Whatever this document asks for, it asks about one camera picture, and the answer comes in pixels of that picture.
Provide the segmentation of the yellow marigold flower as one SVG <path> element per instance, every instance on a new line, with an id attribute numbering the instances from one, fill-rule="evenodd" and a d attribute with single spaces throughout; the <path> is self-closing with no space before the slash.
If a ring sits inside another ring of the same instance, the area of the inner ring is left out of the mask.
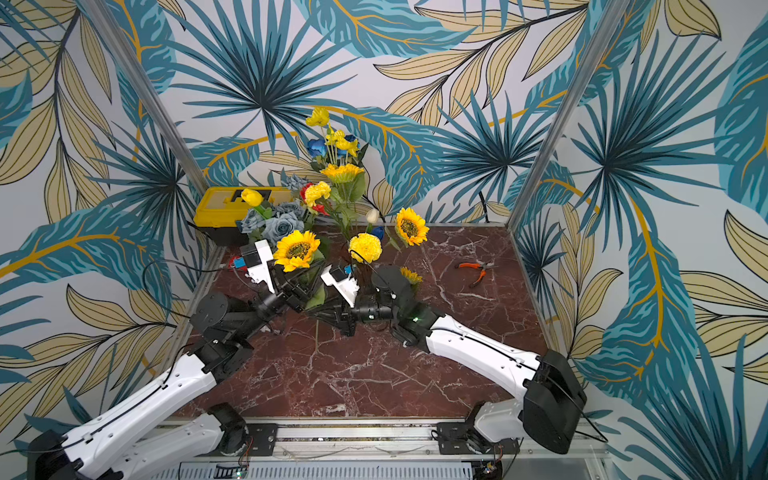
<path id="1" fill-rule="evenodd" d="M 381 240 L 372 234 L 360 233 L 349 240 L 348 252 L 358 263 L 373 263 L 382 254 Z"/>

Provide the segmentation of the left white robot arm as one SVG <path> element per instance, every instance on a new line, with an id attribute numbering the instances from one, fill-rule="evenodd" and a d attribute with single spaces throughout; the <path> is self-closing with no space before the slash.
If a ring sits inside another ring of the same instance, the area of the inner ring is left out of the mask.
<path id="1" fill-rule="evenodd" d="M 94 419 L 60 434 L 47 430 L 27 449 L 30 479 L 145 479 L 208 453 L 244 457 L 254 439 L 246 421 L 227 403 L 164 434 L 148 434 L 186 403 L 232 377 L 250 359 L 250 339 L 291 309 L 312 309 L 313 298 L 331 289 L 336 311 L 353 306 L 356 280 L 337 269 L 308 285 L 284 280 L 249 302 L 213 292 L 198 304 L 191 323 L 198 341 L 182 348 L 168 370 Z"/>

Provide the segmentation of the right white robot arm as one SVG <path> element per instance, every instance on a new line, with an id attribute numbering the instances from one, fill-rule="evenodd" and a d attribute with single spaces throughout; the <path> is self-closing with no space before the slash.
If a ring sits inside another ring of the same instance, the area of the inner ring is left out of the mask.
<path id="1" fill-rule="evenodd" d="M 321 279 L 326 292 L 338 294 L 340 301 L 317 309 L 317 318 L 346 335 L 353 335 L 359 323 L 383 322 L 405 346 L 461 364 L 510 394 L 508 400 L 478 403 L 461 423 L 440 424 L 438 439 L 474 453 L 521 439 L 555 454 L 569 451 L 587 396 L 562 354 L 538 355 L 472 330 L 419 301 L 396 266 L 373 270 L 365 286 L 350 267 L 328 266 Z"/>

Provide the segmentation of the yellow sunflower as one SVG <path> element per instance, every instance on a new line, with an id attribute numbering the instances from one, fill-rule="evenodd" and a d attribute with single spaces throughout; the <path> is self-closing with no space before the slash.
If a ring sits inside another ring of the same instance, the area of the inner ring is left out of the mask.
<path id="1" fill-rule="evenodd" d="M 285 273 L 307 269 L 320 245 L 321 241 L 313 232 L 294 230 L 278 241 L 274 253 L 275 264 Z"/>
<path id="2" fill-rule="evenodd" d="M 401 267 L 400 273 L 411 285 L 419 285 L 423 282 L 423 278 L 419 274 L 406 267 Z"/>

